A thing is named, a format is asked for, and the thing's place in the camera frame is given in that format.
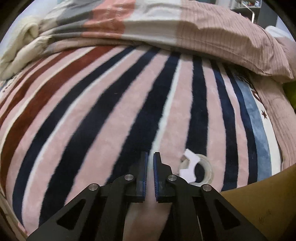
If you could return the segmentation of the striped fleece blanket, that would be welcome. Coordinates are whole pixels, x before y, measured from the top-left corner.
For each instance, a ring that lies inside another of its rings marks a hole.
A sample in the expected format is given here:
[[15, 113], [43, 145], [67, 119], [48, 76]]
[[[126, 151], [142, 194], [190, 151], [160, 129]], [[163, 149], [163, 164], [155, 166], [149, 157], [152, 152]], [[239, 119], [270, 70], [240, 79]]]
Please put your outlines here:
[[281, 170], [248, 70], [155, 47], [98, 46], [40, 59], [1, 85], [1, 187], [26, 233], [141, 152], [174, 173], [189, 149], [227, 191]]

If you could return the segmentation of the patchwork striped duvet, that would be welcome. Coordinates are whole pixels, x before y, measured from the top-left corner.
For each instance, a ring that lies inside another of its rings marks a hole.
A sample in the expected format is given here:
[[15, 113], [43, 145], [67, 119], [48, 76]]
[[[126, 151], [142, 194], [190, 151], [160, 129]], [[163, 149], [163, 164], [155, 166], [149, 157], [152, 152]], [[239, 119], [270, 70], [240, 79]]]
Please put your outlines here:
[[263, 76], [295, 80], [276, 38], [243, 16], [198, 1], [64, 1], [41, 21], [58, 39], [142, 41], [212, 55]]

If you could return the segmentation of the white tape roll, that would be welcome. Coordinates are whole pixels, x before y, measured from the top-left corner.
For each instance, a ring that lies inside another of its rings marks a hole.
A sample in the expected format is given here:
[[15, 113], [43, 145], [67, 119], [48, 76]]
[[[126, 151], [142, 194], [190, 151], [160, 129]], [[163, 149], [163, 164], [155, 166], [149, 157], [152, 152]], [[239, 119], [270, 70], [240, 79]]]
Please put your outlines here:
[[186, 149], [181, 157], [178, 175], [189, 184], [198, 187], [211, 184], [214, 177], [212, 166], [207, 157], [195, 154], [189, 149]]

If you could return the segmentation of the green plush toy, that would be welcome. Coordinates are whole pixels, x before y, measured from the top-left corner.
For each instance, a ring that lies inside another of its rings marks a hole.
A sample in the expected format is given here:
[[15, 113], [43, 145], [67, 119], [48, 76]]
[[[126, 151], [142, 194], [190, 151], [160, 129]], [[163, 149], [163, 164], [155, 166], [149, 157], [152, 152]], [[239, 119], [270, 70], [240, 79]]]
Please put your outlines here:
[[283, 84], [283, 90], [292, 105], [293, 109], [296, 109], [296, 82], [290, 82]]

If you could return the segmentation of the pink striped pillow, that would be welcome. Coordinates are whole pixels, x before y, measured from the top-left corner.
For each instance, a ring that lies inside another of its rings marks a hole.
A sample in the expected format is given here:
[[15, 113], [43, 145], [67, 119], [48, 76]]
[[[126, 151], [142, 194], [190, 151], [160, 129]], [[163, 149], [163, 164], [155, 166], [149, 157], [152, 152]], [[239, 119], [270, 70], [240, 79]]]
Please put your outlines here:
[[277, 42], [281, 45], [290, 68], [295, 74], [295, 64], [296, 64], [296, 43], [287, 37], [276, 37]]

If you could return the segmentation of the pink striped bed sheet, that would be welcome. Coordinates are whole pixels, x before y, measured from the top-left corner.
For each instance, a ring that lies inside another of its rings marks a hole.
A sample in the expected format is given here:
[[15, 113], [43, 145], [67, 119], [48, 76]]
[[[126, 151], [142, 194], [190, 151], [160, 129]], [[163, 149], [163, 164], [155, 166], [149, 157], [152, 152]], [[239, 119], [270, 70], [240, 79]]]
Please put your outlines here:
[[282, 154], [282, 169], [295, 164], [295, 112], [282, 86], [269, 77], [254, 80], [265, 106]]

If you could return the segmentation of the cream folded blanket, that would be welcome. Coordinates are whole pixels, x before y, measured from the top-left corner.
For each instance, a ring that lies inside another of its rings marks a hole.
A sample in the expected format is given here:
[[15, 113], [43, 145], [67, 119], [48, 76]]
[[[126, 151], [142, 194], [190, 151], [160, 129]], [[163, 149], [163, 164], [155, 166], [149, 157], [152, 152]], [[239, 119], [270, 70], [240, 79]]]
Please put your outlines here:
[[39, 34], [40, 22], [35, 16], [27, 16], [12, 31], [7, 48], [1, 56], [1, 81], [19, 73], [48, 47], [51, 37]]

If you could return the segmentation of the cardboard box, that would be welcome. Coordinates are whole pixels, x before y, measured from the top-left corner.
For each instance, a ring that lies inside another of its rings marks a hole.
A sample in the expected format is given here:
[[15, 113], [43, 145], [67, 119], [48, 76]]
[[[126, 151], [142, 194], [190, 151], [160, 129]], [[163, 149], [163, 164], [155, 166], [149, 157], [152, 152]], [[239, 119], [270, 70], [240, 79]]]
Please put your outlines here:
[[295, 165], [221, 195], [268, 240], [295, 240]]

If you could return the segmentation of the tall dark bookshelf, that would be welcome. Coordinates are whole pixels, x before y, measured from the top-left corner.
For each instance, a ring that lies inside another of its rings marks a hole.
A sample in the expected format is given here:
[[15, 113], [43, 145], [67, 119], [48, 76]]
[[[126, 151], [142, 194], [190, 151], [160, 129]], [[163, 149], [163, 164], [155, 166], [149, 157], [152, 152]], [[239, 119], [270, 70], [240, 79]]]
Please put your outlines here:
[[278, 19], [278, 15], [265, 1], [235, 1], [231, 11], [263, 28], [275, 26]]

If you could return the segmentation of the white headboard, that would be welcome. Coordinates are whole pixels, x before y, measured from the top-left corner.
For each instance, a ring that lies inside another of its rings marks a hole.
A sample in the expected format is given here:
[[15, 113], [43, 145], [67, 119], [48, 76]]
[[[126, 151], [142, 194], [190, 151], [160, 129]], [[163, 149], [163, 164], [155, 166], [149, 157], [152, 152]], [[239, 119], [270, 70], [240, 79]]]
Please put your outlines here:
[[265, 30], [275, 38], [290, 38], [290, 35], [287, 32], [275, 26], [267, 26]]

